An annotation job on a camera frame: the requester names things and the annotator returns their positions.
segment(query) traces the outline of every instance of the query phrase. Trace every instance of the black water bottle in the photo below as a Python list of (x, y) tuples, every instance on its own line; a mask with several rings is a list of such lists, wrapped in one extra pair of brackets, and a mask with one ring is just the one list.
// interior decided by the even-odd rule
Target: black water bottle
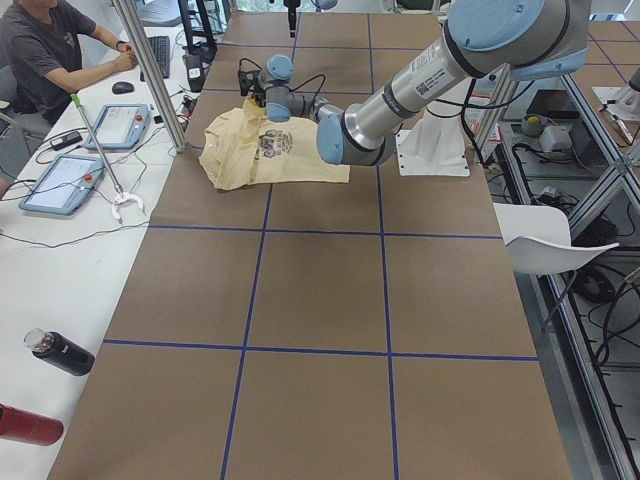
[(89, 373), (95, 360), (91, 353), (58, 332), (34, 328), (25, 335), (24, 345), (31, 349), (34, 357), (78, 377)]

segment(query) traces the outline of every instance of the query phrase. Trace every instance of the wall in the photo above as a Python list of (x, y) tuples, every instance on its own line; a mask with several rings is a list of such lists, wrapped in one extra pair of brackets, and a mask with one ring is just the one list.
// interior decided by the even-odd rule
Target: wall
[[(71, 5), (76, 7), (85, 15), (91, 17), (100, 25), (108, 28), (116, 35), (122, 30), (122, 22), (118, 18), (115, 8), (111, 6), (109, 0), (67, 0)], [(4, 13), (12, 0), (0, 0), (0, 14)], [(100, 63), (102, 57), (107, 52), (107, 47), (92, 38), (80, 37), (80, 46), (82, 47), (83, 60), (85, 67), (94, 66)]]

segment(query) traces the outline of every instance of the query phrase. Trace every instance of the blue joint cover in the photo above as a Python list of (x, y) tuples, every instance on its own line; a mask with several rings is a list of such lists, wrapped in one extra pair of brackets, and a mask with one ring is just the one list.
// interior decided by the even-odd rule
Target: blue joint cover
[(267, 62), (267, 71), (278, 80), (289, 80), (293, 73), (293, 63), (286, 55), (277, 53)]
[(544, 2), (458, 0), (449, 11), (451, 38), (459, 47), (472, 52), (504, 47), (531, 28), (540, 16)]
[(318, 0), (316, 3), (321, 10), (329, 10), (338, 4), (338, 0)]
[(344, 138), (340, 118), (333, 114), (324, 117), (318, 124), (316, 148), (326, 163), (340, 165), (344, 156)]
[(288, 122), (291, 110), (279, 103), (267, 103), (267, 117), (276, 123)]
[(554, 58), (544, 63), (536, 63), (530, 67), (512, 68), (511, 80), (538, 80), (571, 73), (578, 70), (587, 59), (587, 49), (580, 50), (564, 57)]

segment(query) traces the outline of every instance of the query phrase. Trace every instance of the chair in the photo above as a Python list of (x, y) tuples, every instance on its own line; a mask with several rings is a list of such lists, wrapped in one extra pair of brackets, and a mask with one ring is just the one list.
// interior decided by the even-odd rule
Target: chair
[(18, 132), (20, 142), (28, 156), (31, 156), (33, 149), (29, 141), (40, 145), (51, 130), (51, 125), (39, 113), (13, 112), (11, 104), (18, 100), (16, 87), (16, 79), (11, 68), (8, 65), (0, 68), (0, 120)]
[(177, 0), (136, 0), (140, 23), (145, 27), (175, 27), (182, 23)]
[(565, 289), (542, 322), (544, 330), (569, 293), (577, 271), (619, 244), (588, 248), (572, 246), (569, 221), (557, 208), (502, 203), (493, 206), (514, 271), (530, 275), (572, 272)]

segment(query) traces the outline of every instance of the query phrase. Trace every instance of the keyboard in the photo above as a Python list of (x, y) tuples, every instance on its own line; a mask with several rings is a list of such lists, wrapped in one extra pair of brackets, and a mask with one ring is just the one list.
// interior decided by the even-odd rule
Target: keyboard
[[(160, 71), (162, 72), (162, 78), (169, 78), (169, 67), (171, 66), (171, 40), (166, 35), (160, 35), (157, 37), (147, 37), (149, 44), (151, 45), (151, 51), (160, 65)], [(144, 82), (144, 73), (140, 70), (140, 81)]]

